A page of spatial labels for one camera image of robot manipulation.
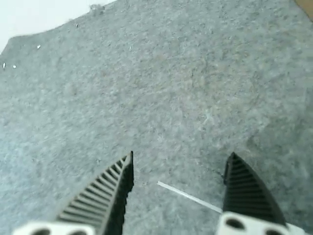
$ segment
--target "white plastic strip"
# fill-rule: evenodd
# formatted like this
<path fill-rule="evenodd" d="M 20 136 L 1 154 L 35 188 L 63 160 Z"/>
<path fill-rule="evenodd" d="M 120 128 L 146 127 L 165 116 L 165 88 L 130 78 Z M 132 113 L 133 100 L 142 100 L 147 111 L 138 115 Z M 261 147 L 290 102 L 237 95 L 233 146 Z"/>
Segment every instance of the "white plastic strip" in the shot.
<path fill-rule="evenodd" d="M 187 194 L 187 193 L 185 193 L 183 191 L 180 191 L 177 188 L 169 186 L 169 185 L 167 185 L 165 183 L 162 183 L 160 181 L 158 181 L 157 184 L 159 186 L 163 187 L 163 188 L 166 188 L 166 189 L 172 191 L 172 192 L 178 193 L 178 194 L 180 194 L 180 195 L 182 195 L 182 196 L 184 196 L 184 197 L 186 197 L 186 198 L 188 198 L 188 199 L 190 199 L 190 200 L 192 200 L 192 201 L 194 201 L 196 203 L 199 203 L 200 205 L 203 205 L 203 206 L 205 206 L 205 207 L 207 207 L 207 208 L 209 208 L 211 210 L 214 210 L 215 212 L 218 212 L 218 213 L 222 213 L 223 212 L 221 208 L 218 208 L 218 207 L 216 207 L 216 206 L 214 206 L 214 205 L 212 205 L 212 204 L 210 204 L 208 202 L 205 202 L 205 201 L 203 201 L 203 200 L 201 200 L 199 198 L 191 196 L 191 195 L 189 195 L 189 194 Z M 299 228 L 299 227 L 297 227 L 297 226 L 295 226 L 293 224 L 287 223 L 287 225 L 288 225 L 292 235 L 309 235 L 309 234 L 306 234 L 303 229 L 301 229 L 301 228 Z"/>
<path fill-rule="evenodd" d="M 160 182 L 160 181 L 158 181 L 157 184 L 158 184 L 159 186 L 163 187 L 163 188 L 166 188 L 166 189 L 172 191 L 172 192 L 178 193 L 178 194 L 180 194 L 180 195 L 182 195 L 182 196 L 184 196 L 184 197 L 186 197 L 186 198 L 188 198 L 188 199 L 190 199 L 190 200 L 192 200 L 192 201 L 194 201 L 194 202 L 196 202 L 196 203 L 199 203 L 200 205 L 203 205 L 203 206 L 205 206 L 205 207 L 208 207 L 209 209 L 214 210 L 215 212 L 222 213 L 222 209 L 221 209 L 221 208 L 218 208 L 218 207 L 216 207 L 216 206 L 213 206 L 212 204 L 207 203 L 207 202 L 205 202 L 205 201 L 203 201 L 203 200 L 201 200 L 201 199 L 199 199 L 199 198 L 196 198 L 196 197 L 194 197 L 194 196 L 191 196 L 191 195 L 189 195 L 189 194 L 187 194 L 187 193 L 185 193 L 185 192 L 183 192 L 183 191 L 180 191 L 180 190 L 178 190 L 177 188 L 174 188 L 174 187 L 172 187 L 172 186 L 169 186 L 169 185 L 167 185 L 167 184 L 165 184 L 165 183 L 162 183 L 162 182 Z"/>

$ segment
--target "black rubber finger pad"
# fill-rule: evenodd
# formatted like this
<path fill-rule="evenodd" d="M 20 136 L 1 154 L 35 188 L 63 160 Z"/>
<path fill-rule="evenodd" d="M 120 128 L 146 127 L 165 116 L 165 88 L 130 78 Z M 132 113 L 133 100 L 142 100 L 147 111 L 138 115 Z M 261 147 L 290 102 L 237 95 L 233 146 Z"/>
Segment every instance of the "black rubber finger pad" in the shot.
<path fill-rule="evenodd" d="M 224 212 L 232 211 L 286 226 L 283 213 L 263 181 L 235 153 L 227 160 L 224 184 L 227 186 Z"/>
<path fill-rule="evenodd" d="M 88 224 L 97 235 L 121 235 L 126 198 L 134 185 L 133 152 L 99 174 L 56 220 Z"/>

